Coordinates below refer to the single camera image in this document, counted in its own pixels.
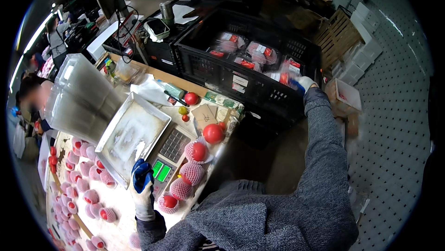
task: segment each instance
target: work glove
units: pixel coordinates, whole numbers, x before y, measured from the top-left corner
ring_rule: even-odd
[[[313,87],[313,85],[318,87],[317,83],[307,76],[297,76],[294,77],[293,80],[297,82],[297,86],[300,89],[304,90],[304,93],[306,93],[309,88]]]
[[[151,165],[139,159],[131,170],[130,192],[136,207],[136,218],[142,221],[154,221],[153,210],[153,170]]]

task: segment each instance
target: floor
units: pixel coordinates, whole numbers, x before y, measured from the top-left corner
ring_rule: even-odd
[[[149,16],[167,0],[131,1],[140,15]],[[261,147],[245,143],[244,133],[235,134],[208,181],[202,197],[218,189],[226,180],[250,179],[263,182],[268,194],[285,195],[295,191],[303,174],[304,154],[308,145],[308,123],[303,120]]]

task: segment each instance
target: worker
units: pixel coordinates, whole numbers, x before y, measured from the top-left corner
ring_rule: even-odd
[[[64,42],[64,34],[68,27],[71,26],[71,19],[68,18],[66,23],[59,25],[59,18],[53,16],[46,23],[46,30],[48,33],[49,48],[53,54],[54,66],[59,69],[63,64],[68,50]]]
[[[46,78],[38,77],[37,75],[25,77],[20,83],[20,101],[30,104],[32,110],[39,111],[40,125],[38,125],[38,134],[43,134],[51,129],[45,120],[44,109],[53,84]]]
[[[133,167],[131,194],[142,250],[348,250],[358,229],[348,198],[346,151],[324,92],[309,77],[305,90],[309,144],[306,169],[291,195],[266,195],[263,184],[226,183],[166,233],[153,210],[153,171]]]

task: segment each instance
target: pegboard wall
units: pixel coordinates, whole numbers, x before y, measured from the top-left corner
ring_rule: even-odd
[[[348,0],[334,0],[345,6]],[[432,62],[408,0],[369,0],[383,48],[355,87],[363,114],[347,142],[350,183],[369,194],[353,251],[384,250],[409,218],[430,154],[428,88]]]

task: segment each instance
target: fluorescent light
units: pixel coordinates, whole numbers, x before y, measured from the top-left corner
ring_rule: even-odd
[[[39,28],[37,28],[37,31],[34,33],[34,35],[31,37],[31,39],[29,40],[28,45],[26,46],[25,50],[23,51],[23,53],[26,53],[34,44],[34,42],[36,41],[36,39],[39,37],[40,33],[42,32],[43,28],[45,28],[45,24],[47,23],[47,21],[53,16],[53,13],[49,13],[49,15],[46,17],[46,19],[42,22],[42,24],[39,26]]]
[[[22,55],[22,57],[20,57],[19,63],[17,63],[17,66],[16,66],[16,70],[14,70],[13,78],[11,78],[11,82],[9,83],[9,91],[11,93],[13,93],[13,82],[14,82],[14,79],[16,78],[17,71],[19,70],[19,66],[22,63],[22,60],[23,60],[23,55]]]

